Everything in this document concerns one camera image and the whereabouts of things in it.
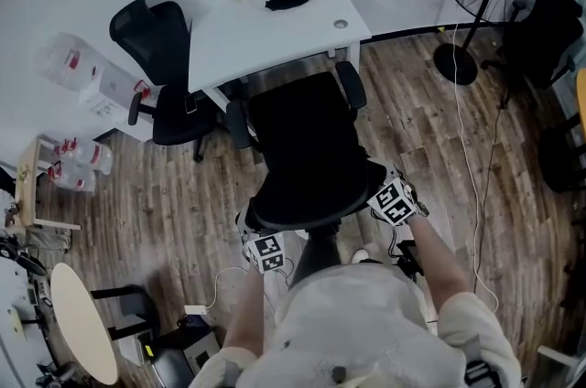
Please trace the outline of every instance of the white cable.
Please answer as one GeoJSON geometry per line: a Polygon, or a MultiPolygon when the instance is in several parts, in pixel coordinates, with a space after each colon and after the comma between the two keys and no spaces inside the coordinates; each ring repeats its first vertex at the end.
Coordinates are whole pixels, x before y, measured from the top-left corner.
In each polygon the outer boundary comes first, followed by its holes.
{"type": "MultiPolygon", "coordinates": [[[[210,308],[212,308],[215,304],[216,304],[216,300],[218,299],[218,277],[220,277],[220,274],[223,273],[224,271],[229,271],[230,269],[240,269],[241,271],[244,271],[245,273],[247,272],[243,267],[240,266],[230,266],[227,267],[225,269],[222,269],[222,271],[220,271],[215,278],[215,281],[213,283],[213,302],[211,305],[206,305],[206,308],[209,310],[210,308]]],[[[273,315],[275,315],[275,309],[273,308],[273,306],[271,305],[271,301],[268,299],[268,296],[266,295],[266,292],[263,291],[263,294],[265,295],[266,298],[266,302],[269,306],[269,308],[271,309],[271,311],[273,312],[273,315]]]]}
{"type": "Polygon", "coordinates": [[[456,33],[458,32],[458,24],[456,24],[456,28],[454,28],[454,34],[452,37],[452,48],[453,48],[453,60],[454,60],[454,97],[456,98],[456,109],[458,110],[458,119],[460,120],[460,140],[461,140],[461,147],[464,151],[464,159],[466,160],[466,167],[468,168],[468,173],[470,174],[470,180],[472,181],[472,188],[474,189],[474,197],[476,198],[476,227],[474,227],[474,240],[472,242],[472,261],[473,261],[473,269],[478,282],[487,290],[487,292],[494,297],[496,301],[496,307],[493,310],[493,313],[496,312],[499,306],[498,297],[496,294],[489,289],[482,278],[478,275],[478,271],[476,271],[476,236],[478,235],[478,227],[480,226],[480,209],[481,209],[481,202],[480,198],[478,197],[478,190],[476,189],[476,182],[474,181],[474,175],[472,174],[472,169],[470,167],[470,162],[468,161],[468,153],[466,152],[466,145],[464,144],[464,121],[461,119],[460,113],[460,101],[458,100],[458,64],[456,62],[456,33]]]}

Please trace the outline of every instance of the chair armrest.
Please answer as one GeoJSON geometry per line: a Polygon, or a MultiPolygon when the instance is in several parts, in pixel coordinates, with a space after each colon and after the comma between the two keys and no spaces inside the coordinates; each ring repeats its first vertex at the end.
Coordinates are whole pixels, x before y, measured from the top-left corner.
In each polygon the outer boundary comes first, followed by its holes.
{"type": "Polygon", "coordinates": [[[570,55],[568,55],[568,59],[566,60],[566,65],[561,68],[556,75],[549,81],[549,85],[553,85],[554,82],[561,79],[565,76],[568,72],[574,72],[576,70],[576,61],[570,55]]]}
{"type": "Polygon", "coordinates": [[[516,21],[519,12],[527,7],[525,1],[515,0],[513,1],[513,14],[511,14],[511,18],[509,19],[509,24],[516,21]]]}
{"type": "Polygon", "coordinates": [[[346,92],[346,98],[353,110],[366,105],[366,93],[360,80],[360,76],[350,61],[342,61],[336,64],[336,71],[346,92]]]}
{"type": "Polygon", "coordinates": [[[142,92],[137,92],[130,102],[130,110],[128,111],[128,124],[131,126],[134,126],[138,121],[138,112],[140,112],[140,101],[142,99],[142,92]]]}
{"type": "Polygon", "coordinates": [[[150,114],[151,116],[155,114],[155,108],[142,104],[140,102],[142,99],[142,92],[137,92],[130,102],[130,108],[128,110],[128,124],[131,126],[134,126],[138,121],[138,114],[140,112],[150,114]]]}
{"type": "Polygon", "coordinates": [[[230,130],[230,136],[237,149],[250,147],[252,141],[248,134],[248,124],[244,116],[242,101],[234,100],[226,107],[226,124],[230,130]]]}

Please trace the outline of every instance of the person's arm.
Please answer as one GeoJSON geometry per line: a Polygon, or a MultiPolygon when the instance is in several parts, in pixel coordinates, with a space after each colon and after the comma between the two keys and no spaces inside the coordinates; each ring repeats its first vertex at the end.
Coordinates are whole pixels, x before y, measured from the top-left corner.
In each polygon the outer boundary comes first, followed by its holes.
{"type": "Polygon", "coordinates": [[[190,388],[235,386],[241,373],[263,353],[265,337],[263,276],[251,264],[228,324],[222,350],[201,367],[190,388]]]}
{"type": "Polygon", "coordinates": [[[439,313],[451,296],[470,292],[467,273],[458,264],[456,256],[441,239],[425,217],[412,216],[407,223],[418,247],[421,267],[428,282],[429,292],[439,313]]]}
{"type": "Polygon", "coordinates": [[[518,387],[519,362],[496,317],[471,293],[468,273],[426,218],[414,216],[407,223],[438,312],[438,337],[464,353],[469,342],[477,338],[481,360],[497,370],[504,387],[518,387]]]}
{"type": "Polygon", "coordinates": [[[265,341],[264,295],[263,275],[251,264],[228,325],[223,344],[225,348],[243,348],[257,357],[262,355],[265,341]]]}

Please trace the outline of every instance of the fan base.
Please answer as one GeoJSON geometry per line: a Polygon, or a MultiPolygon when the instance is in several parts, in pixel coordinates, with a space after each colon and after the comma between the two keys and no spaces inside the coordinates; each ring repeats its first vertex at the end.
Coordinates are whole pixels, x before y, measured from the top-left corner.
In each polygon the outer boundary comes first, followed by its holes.
{"type": "MultiPolygon", "coordinates": [[[[449,43],[444,43],[436,49],[433,53],[433,62],[436,63],[436,68],[450,82],[454,80],[454,47],[449,43]]],[[[476,81],[478,68],[476,68],[476,61],[468,51],[465,51],[456,45],[456,62],[458,64],[457,81],[458,85],[468,85],[476,81]]]]}

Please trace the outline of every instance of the person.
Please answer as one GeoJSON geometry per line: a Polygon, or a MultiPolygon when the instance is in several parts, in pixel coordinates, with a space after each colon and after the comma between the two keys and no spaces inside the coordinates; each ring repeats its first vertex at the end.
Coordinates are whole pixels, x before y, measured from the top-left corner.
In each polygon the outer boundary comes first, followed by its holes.
{"type": "Polygon", "coordinates": [[[438,313],[437,336],[422,292],[396,266],[340,265],[334,235],[311,233],[272,341],[265,346],[263,276],[251,265],[223,348],[190,388],[518,388],[511,345],[456,256],[425,217],[407,223],[438,313]]]}

